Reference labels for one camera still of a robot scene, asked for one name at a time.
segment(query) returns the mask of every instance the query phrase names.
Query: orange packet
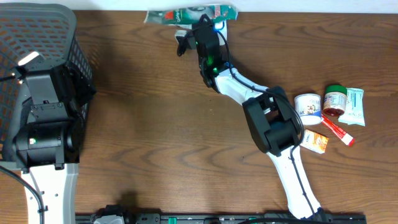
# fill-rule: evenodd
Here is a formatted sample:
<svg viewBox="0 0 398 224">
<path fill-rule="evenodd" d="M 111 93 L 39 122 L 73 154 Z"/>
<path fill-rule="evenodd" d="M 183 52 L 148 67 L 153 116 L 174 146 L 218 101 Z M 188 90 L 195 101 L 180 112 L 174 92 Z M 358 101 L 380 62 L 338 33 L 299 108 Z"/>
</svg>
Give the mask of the orange packet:
<svg viewBox="0 0 398 224">
<path fill-rule="evenodd" d="M 326 151 L 326 145 L 328 144 L 328 141 L 329 139 L 321 134 L 315 133 L 310 130 L 305 130 L 304 139 L 300 145 L 306 147 L 311 151 L 323 154 Z"/>
</svg>

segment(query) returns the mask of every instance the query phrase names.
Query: white jar with blue label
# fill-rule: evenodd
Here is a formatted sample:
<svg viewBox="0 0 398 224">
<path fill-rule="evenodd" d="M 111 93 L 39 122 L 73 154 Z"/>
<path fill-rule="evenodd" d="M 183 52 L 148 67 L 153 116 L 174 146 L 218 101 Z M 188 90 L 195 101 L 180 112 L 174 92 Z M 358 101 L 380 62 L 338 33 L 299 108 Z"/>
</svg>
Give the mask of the white jar with blue label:
<svg viewBox="0 0 398 224">
<path fill-rule="evenodd" d="M 294 98 L 296 112 L 304 125 L 321 123 L 321 96 L 313 93 L 302 94 Z"/>
</svg>

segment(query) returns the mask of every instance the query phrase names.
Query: wooden table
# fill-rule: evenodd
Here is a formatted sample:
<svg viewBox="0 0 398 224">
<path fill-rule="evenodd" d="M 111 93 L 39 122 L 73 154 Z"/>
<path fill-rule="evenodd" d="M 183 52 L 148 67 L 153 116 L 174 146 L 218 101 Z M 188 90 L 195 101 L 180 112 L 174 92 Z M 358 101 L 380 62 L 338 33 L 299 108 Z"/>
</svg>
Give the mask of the wooden table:
<svg viewBox="0 0 398 224">
<path fill-rule="evenodd" d="M 242 108 L 207 88 L 197 55 L 176 56 L 175 27 L 144 24 L 144 12 L 77 11 L 77 36 L 98 89 L 91 104 L 78 213 L 120 203 L 174 213 L 287 210 L 271 160 L 254 145 Z M 398 219 L 398 15 L 240 13 L 228 23 L 233 63 L 290 101 L 340 83 L 365 90 L 366 127 L 330 138 L 323 155 L 302 149 L 322 207 Z M 0 175 L 2 223 L 27 223 L 21 185 Z"/>
</svg>

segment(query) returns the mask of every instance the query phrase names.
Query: red and white tube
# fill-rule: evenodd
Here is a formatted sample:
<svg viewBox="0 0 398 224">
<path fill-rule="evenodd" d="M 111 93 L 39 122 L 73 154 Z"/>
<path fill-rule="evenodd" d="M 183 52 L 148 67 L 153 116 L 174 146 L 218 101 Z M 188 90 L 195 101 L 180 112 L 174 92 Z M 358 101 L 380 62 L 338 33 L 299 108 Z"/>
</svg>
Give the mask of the red and white tube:
<svg viewBox="0 0 398 224">
<path fill-rule="evenodd" d="M 341 127 L 335 125 L 331 122 L 325 115 L 322 115 L 322 124 L 326 125 L 326 127 L 330 128 L 333 133 L 340 138 L 347 146 L 352 146 L 355 142 L 355 139 L 350 136 L 347 132 L 345 132 Z"/>
</svg>

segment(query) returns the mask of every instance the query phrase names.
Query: gray plastic basket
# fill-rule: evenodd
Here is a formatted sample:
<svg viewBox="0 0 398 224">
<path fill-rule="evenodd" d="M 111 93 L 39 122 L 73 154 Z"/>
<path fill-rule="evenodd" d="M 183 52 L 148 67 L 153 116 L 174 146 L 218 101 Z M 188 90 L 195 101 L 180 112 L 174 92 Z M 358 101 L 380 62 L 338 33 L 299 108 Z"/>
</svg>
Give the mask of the gray plastic basket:
<svg viewBox="0 0 398 224">
<path fill-rule="evenodd" d="M 92 82 L 91 68 L 75 37 L 75 29 L 76 17 L 65 6 L 0 3 L 0 77 L 9 76 L 10 68 L 36 51 L 46 59 L 73 62 Z M 0 149 L 7 138 L 19 87 L 15 80 L 0 83 Z M 83 107 L 84 117 L 86 109 L 87 105 Z"/>
</svg>

